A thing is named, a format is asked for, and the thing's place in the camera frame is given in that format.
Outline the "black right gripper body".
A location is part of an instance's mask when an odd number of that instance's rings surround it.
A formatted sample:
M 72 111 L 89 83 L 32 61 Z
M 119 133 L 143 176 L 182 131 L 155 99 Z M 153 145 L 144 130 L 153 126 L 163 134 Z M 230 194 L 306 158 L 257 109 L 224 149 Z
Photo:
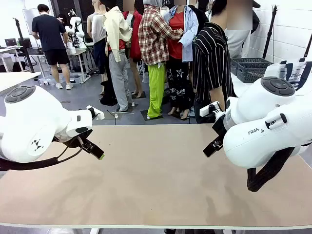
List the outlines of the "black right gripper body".
M 218 137 L 215 139 L 216 144 L 223 144 L 224 136 L 227 132 L 223 119 L 219 118 L 212 126 L 212 129 L 218 134 Z

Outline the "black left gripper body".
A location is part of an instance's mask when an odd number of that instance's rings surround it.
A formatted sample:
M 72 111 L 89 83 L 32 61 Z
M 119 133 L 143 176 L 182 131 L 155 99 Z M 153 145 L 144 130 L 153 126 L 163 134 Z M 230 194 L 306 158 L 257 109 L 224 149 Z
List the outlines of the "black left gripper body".
M 88 133 L 81 133 L 74 137 L 55 135 L 55 142 L 62 143 L 68 148 L 83 148 L 86 144 Z

